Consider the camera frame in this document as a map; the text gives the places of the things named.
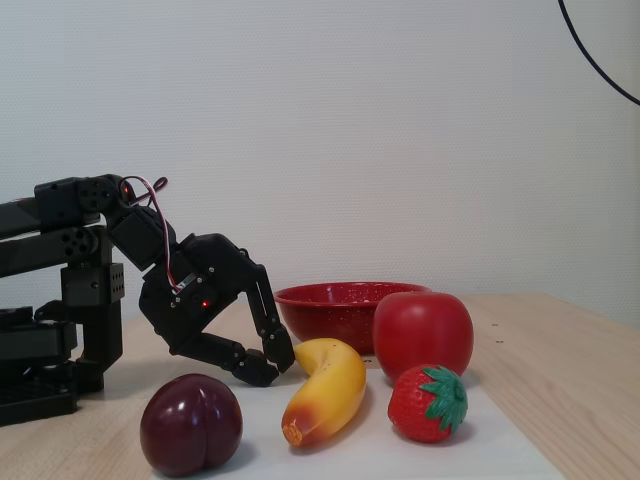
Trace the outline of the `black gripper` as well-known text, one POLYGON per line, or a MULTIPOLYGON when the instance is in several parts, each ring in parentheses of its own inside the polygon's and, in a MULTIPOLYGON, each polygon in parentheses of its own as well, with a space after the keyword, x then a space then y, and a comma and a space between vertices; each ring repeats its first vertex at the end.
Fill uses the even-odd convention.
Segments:
POLYGON ((160 264, 144 276, 139 298, 141 312, 170 353, 217 366, 256 387, 270 386, 293 365, 292 341, 280 321, 266 268, 246 249, 242 252, 222 234, 191 234, 171 252, 170 270, 178 289, 171 287, 160 264), (242 292, 264 354, 201 333, 242 292))

